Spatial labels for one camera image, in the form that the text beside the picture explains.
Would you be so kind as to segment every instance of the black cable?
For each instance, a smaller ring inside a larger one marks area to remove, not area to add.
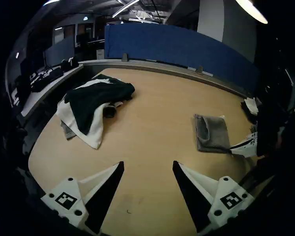
[[[160,14],[159,14],[159,12],[157,11],[157,8],[156,8],[156,5],[155,5],[155,3],[154,3],[154,1],[152,0],[152,3],[153,3],[153,5],[154,5],[154,7],[155,7],[155,10],[156,10],[156,12],[157,12],[157,15],[159,16],[159,19],[160,19]]]

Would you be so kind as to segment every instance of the computer monitor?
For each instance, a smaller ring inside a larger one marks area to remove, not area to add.
[[[21,74],[30,76],[44,66],[45,61],[42,51],[35,51],[21,62]]]

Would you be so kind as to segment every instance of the light wood tabletop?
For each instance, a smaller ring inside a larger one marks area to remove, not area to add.
[[[67,176],[84,179],[119,161],[125,171],[102,225],[119,235],[196,235],[172,172],[173,161],[218,180],[239,181],[249,171],[240,157],[197,151],[194,114],[225,116],[234,145],[250,134],[242,98],[200,82],[154,72],[110,68],[101,72],[132,83],[133,99],[104,119],[98,150],[75,137],[67,141],[54,115],[29,157],[29,169],[44,191]]]

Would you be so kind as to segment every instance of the blue fabric divider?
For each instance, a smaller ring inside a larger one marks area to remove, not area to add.
[[[105,58],[150,59],[198,68],[254,92],[258,69],[225,44],[201,33],[167,25],[119,24],[105,27]]]

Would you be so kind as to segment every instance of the white pillar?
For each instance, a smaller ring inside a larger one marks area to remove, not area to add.
[[[222,42],[223,30],[223,0],[200,0],[197,32]]]

